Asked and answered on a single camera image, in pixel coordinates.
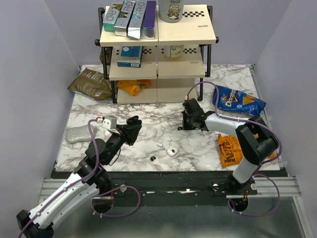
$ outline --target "blue doritos bag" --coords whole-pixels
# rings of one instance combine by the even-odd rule
[[[266,103],[258,98],[252,97],[244,92],[222,87],[217,85],[219,89],[218,108],[225,111],[235,113],[250,113],[254,116],[259,116],[263,111]],[[217,91],[214,90],[212,103],[215,105],[217,99]]]

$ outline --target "gray floor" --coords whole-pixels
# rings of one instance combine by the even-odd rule
[[[253,198],[250,213],[270,210],[272,198]],[[122,214],[130,208],[113,208]],[[142,207],[125,218],[92,215],[90,201],[77,209],[56,230],[58,238],[304,238],[292,198],[283,198],[279,209],[260,218],[233,214],[227,207]]]

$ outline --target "shelf unit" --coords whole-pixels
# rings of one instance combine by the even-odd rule
[[[185,5],[182,19],[173,24],[157,17],[155,39],[148,40],[142,35],[140,40],[132,40],[115,36],[103,28],[103,14],[109,7],[99,8],[100,39],[95,40],[96,46],[102,48],[105,80],[111,81],[112,101],[119,104],[133,103],[167,103],[182,102],[188,90],[194,86],[194,78],[211,75],[211,45],[218,42],[212,27],[212,6]],[[168,59],[164,55],[164,46],[184,45],[183,55],[178,59]],[[143,46],[141,68],[118,67],[117,57],[120,46]],[[204,47],[207,47],[207,71],[204,68]],[[106,48],[110,58],[110,69],[106,67]],[[151,87],[137,96],[118,89],[115,81],[150,79]],[[191,92],[190,97],[203,99],[203,85],[200,93]]]

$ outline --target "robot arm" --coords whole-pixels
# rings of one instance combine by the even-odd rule
[[[125,125],[117,125],[116,118],[114,117],[102,118],[99,121],[102,123],[102,127],[112,133],[107,142],[96,139],[99,162],[102,165],[108,165],[124,143],[129,146],[134,144],[142,127],[142,121],[139,120],[138,116],[128,119]],[[37,216],[24,232],[26,238],[51,238],[54,234],[54,229],[58,227],[69,213],[87,199],[111,190],[110,178],[103,167],[99,166],[91,174],[96,165],[96,151],[92,142],[85,153],[87,156],[79,163],[74,173],[70,175],[68,180],[57,191],[29,212],[22,210],[18,213],[16,217],[21,230],[32,218]],[[76,183],[89,174],[91,176],[86,180]],[[55,198],[53,202],[39,213],[41,208],[51,201],[52,198]]]
[[[273,134],[258,125],[222,119],[212,111],[204,113],[195,99],[186,101],[183,106],[184,130],[219,131],[238,137],[244,157],[229,177],[231,190],[242,189],[263,160],[278,148],[278,142]],[[261,117],[244,120],[266,125]]]

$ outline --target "purple box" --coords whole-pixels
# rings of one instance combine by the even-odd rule
[[[157,1],[148,1],[144,16],[144,36],[145,39],[155,39],[155,18],[157,15]]]

